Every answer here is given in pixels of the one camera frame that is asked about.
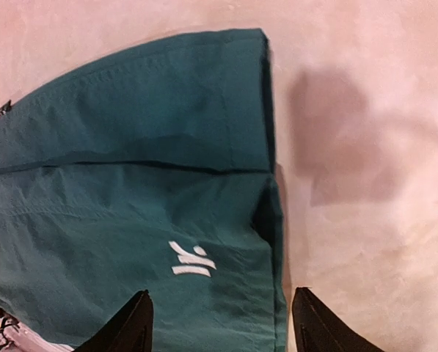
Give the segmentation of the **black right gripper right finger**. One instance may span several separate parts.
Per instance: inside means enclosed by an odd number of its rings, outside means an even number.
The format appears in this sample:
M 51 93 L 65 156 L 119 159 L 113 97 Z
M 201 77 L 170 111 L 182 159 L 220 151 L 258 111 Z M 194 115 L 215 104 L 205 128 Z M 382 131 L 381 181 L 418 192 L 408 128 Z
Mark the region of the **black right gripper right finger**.
M 296 288 L 292 316 L 298 351 L 382 352 L 350 329 L 307 287 Z

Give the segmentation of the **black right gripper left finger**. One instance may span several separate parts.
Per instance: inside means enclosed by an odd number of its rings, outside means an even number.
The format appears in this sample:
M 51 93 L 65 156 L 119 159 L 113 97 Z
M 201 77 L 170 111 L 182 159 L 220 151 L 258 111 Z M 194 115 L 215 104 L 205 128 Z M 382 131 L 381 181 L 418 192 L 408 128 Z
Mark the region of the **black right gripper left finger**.
M 147 290 L 134 296 L 75 352 L 151 352 L 153 302 Z

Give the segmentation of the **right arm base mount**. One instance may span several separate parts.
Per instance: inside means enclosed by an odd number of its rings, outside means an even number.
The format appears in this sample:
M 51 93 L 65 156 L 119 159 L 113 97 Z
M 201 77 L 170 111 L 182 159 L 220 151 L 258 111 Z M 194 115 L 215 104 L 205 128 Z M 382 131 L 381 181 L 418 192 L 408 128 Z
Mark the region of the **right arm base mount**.
M 74 351 L 74 349 L 68 345 L 44 340 L 0 307 L 0 351 L 62 352 Z

